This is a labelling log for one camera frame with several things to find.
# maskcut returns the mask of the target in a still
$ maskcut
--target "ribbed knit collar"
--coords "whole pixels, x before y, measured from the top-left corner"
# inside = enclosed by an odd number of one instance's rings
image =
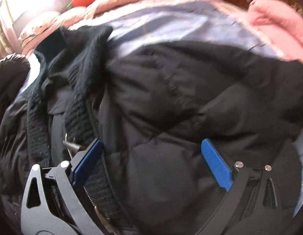
[[[74,31],[61,27],[36,47],[34,53],[41,63],[41,70],[26,93],[29,97],[27,137],[31,165],[51,165],[47,101],[41,91],[43,82],[51,73],[67,70],[73,89],[65,117],[69,140],[88,145],[94,139],[86,97],[103,84],[102,71],[111,32],[109,26],[86,26]]]

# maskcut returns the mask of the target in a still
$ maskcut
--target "black puffer jacket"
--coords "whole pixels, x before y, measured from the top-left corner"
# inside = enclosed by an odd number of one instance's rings
[[[29,71],[30,63],[25,56],[12,54],[0,60],[0,124],[6,109],[16,98]],[[9,226],[0,200],[0,234],[12,234]]]
[[[291,141],[303,126],[303,65],[198,42],[107,61],[111,31],[60,28],[36,48],[41,72],[0,130],[2,202],[14,223],[30,167],[69,159],[67,133],[82,145],[103,140],[86,189],[125,234],[200,230],[226,193],[201,154],[205,138],[233,162],[272,166],[287,225],[301,186]]]

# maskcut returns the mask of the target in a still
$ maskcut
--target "pink jacket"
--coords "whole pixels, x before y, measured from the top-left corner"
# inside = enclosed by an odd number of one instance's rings
[[[254,0],[247,21],[269,37],[285,59],[303,63],[303,18],[289,5],[278,0]]]

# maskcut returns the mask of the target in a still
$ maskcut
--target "metal rivet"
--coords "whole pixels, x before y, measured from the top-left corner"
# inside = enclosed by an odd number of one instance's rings
[[[266,166],[265,166],[265,170],[266,170],[266,171],[271,171],[271,170],[272,170],[272,167],[271,167],[270,165],[266,165]]]
[[[70,164],[70,162],[67,161],[67,160],[65,160],[65,161],[63,161],[63,162],[60,163],[60,166],[61,166],[61,168],[66,168],[66,167],[69,166],[69,164]]]
[[[39,164],[34,164],[34,165],[32,166],[32,170],[33,170],[33,171],[38,171],[38,170],[39,170]]]
[[[242,163],[240,161],[235,163],[235,167],[237,167],[237,168],[243,168],[243,166],[244,166],[244,163]]]

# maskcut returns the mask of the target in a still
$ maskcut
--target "blue gripper pad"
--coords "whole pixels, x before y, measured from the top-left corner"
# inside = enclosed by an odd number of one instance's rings
[[[202,141],[202,154],[219,186],[228,192],[232,186],[232,172],[208,139]]]
[[[98,139],[93,143],[91,148],[87,151],[83,159],[73,171],[72,187],[74,189],[84,186],[93,168],[101,158],[102,151],[103,142]]]

